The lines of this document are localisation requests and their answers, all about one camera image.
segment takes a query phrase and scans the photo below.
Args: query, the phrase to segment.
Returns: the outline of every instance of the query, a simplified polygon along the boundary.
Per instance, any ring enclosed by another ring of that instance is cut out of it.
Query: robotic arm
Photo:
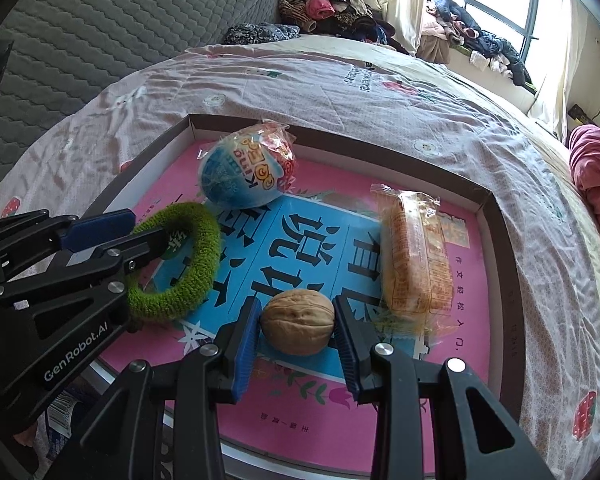
[[[36,211],[0,220],[0,430],[28,428],[67,384],[128,328],[125,275],[164,253],[160,228],[129,235],[135,216],[50,218]],[[90,259],[9,281],[59,250],[96,247]],[[436,478],[554,477],[526,435],[458,358],[411,359],[334,300],[336,346],[349,391],[378,407],[372,480],[421,479],[419,399],[430,400]],[[174,479],[224,478],[216,405],[247,389],[260,334],[260,302],[179,362],[132,361],[80,423],[50,480],[157,480],[162,416],[174,400]],[[199,428],[195,433],[190,428]]]

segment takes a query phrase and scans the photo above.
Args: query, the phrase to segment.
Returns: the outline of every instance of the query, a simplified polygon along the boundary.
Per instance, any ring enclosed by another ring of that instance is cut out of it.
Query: bed
[[[58,121],[109,84],[273,22],[278,0],[19,0],[0,26],[14,47],[0,87],[0,181]]]
[[[320,128],[490,189],[523,296],[520,425],[557,478],[586,475],[600,455],[600,232],[571,183],[565,147],[446,68],[378,46],[321,36],[208,46],[113,83],[53,126],[0,183],[0,216],[84,213],[126,162],[190,113]],[[430,153],[416,149],[423,140]],[[578,440],[574,417],[591,392],[592,428]]]

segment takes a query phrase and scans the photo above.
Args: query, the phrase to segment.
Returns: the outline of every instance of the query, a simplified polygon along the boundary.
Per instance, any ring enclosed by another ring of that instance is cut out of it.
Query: packaged bread
[[[440,200],[382,184],[373,184],[371,193],[382,222],[382,295],[393,315],[381,322],[394,335],[452,332],[453,279],[437,216]]]

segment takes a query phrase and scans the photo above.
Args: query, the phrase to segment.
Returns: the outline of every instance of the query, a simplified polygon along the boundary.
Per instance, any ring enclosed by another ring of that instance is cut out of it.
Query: quilted fabric
[[[22,153],[109,84],[229,27],[273,22],[277,0],[20,0],[0,86],[0,181]]]

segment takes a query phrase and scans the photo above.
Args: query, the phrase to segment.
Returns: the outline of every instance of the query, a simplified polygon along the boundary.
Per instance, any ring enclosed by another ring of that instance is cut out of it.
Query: kinder joy egg
[[[247,209],[271,202],[293,183],[293,140],[274,122],[249,126],[225,137],[200,165],[202,191],[222,209]]]

